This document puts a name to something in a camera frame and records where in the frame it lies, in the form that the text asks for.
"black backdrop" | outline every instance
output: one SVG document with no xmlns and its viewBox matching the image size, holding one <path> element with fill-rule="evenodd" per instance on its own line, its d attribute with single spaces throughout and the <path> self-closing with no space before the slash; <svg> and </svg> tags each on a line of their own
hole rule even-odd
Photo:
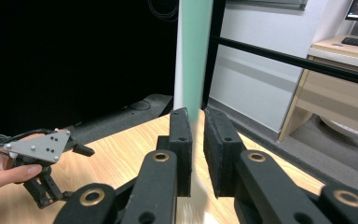
<svg viewBox="0 0 358 224">
<path fill-rule="evenodd" d="M 173 95 L 177 21 L 154 16 L 147 0 L 122 2 L 0 1 L 0 133 Z"/>
</svg>

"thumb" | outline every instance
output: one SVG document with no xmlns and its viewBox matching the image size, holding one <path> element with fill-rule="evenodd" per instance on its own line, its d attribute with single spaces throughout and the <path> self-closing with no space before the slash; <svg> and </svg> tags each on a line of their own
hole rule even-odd
<svg viewBox="0 0 358 224">
<path fill-rule="evenodd" d="M 2 176 L 4 184 L 20 183 L 31 179 L 42 171 L 42 166 L 38 164 L 23 165 L 9 170 L 5 170 Z"/>
</svg>

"desk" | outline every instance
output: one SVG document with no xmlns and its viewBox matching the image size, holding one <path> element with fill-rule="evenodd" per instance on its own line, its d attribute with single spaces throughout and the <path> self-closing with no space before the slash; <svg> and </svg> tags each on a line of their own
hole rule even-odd
<svg viewBox="0 0 358 224">
<path fill-rule="evenodd" d="M 196 143 L 196 169 L 208 189 L 209 204 L 206 212 L 219 223 L 239 223 L 234 210 L 233 198 L 215 199 L 204 159 L 203 141 L 204 113 L 200 111 Z M 62 191 L 75 191 L 90 183 L 105 183 L 117 189 L 137 176 L 145 154 L 155 150 L 159 135 L 169 135 L 169 115 L 153 119 L 126 131 L 110 135 L 88 144 L 95 150 L 92 157 L 73 152 L 62 154 L 52 165 L 52 177 Z M 301 188 L 319 194 L 320 181 L 297 169 L 290 163 L 273 155 L 255 142 L 241 135 L 248 149 L 258 149 L 270 154 Z M 56 202 L 39 209 L 23 185 L 10 184 L 0 188 L 0 223 L 52 223 L 64 202 Z"/>
<path fill-rule="evenodd" d="M 311 46 L 308 58 L 358 71 L 358 47 L 341 44 L 337 36 Z M 358 84 L 305 69 L 290 104 L 279 140 L 310 119 L 312 114 L 358 131 Z"/>
</svg>

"black horizontal bar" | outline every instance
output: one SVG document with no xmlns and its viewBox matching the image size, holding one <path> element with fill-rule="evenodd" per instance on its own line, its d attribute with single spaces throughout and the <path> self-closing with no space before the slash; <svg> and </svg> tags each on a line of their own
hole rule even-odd
<svg viewBox="0 0 358 224">
<path fill-rule="evenodd" d="M 358 83 L 357 71 L 340 68 L 327 63 L 318 63 L 309 59 L 303 59 L 300 57 L 296 57 L 290 54 L 284 54 L 270 49 L 263 49 L 260 47 L 244 44 L 235 40 L 226 39 L 224 37 L 220 37 L 216 35 L 211 35 L 210 38 L 211 41 L 214 41 L 220 45 L 253 53 L 282 63 L 288 63 L 297 67 L 306 68 L 311 71 L 323 73 L 330 77 L 337 77 L 347 81 Z"/>
</svg>

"light wood surface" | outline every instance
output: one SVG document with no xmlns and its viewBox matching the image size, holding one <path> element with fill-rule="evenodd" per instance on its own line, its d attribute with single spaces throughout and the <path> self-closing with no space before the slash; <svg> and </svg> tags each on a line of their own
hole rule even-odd
<svg viewBox="0 0 358 224">
<path fill-rule="evenodd" d="M 196 168 L 200 180 L 208 190 L 207 213 L 217 223 L 239 223 L 234 210 L 233 198 L 215 199 L 204 159 L 203 141 L 204 113 L 200 111 L 196 143 Z M 159 135 L 169 135 L 169 115 L 153 119 L 126 131 L 116 133 L 88 144 L 95 154 L 88 158 L 73 152 L 63 153 L 57 164 L 52 165 L 52 177 L 61 191 L 77 189 L 90 183 L 105 183 L 117 189 L 136 177 L 145 154 L 156 149 Z M 271 155 L 283 170 L 301 188 L 319 194 L 323 183 L 299 170 L 280 157 L 262 148 L 257 143 L 240 134 L 248 149 L 258 149 Z M 10 184 L 0 188 L 0 223 L 52 223 L 63 207 L 64 202 L 56 202 L 39 209 L 23 185 Z"/>
<path fill-rule="evenodd" d="M 313 44 L 308 58 L 358 71 L 358 47 L 341 44 L 344 37 Z M 278 140 L 283 141 L 313 114 L 358 131 L 358 84 L 304 69 Z"/>
</svg>

